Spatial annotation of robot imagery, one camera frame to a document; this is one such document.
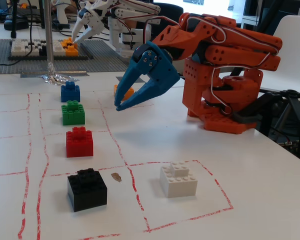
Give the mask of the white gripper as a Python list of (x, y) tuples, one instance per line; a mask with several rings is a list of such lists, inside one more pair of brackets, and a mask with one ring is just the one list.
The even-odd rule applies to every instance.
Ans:
[[(79, 3), (80, 11), (72, 30), (74, 43), (99, 35), (105, 28), (103, 20), (109, 9), (115, 5), (114, 0), (83, 0)], [(87, 28), (79, 34), (83, 26)]]

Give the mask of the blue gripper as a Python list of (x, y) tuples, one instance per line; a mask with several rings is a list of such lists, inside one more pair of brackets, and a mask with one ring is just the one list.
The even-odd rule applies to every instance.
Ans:
[[(127, 100), (123, 97), (141, 75), (147, 75), (149, 81)], [(138, 47), (124, 73), (114, 96), (117, 111), (123, 111), (167, 92), (178, 80), (179, 74), (173, 66), (169, 52), (148, 41)]]

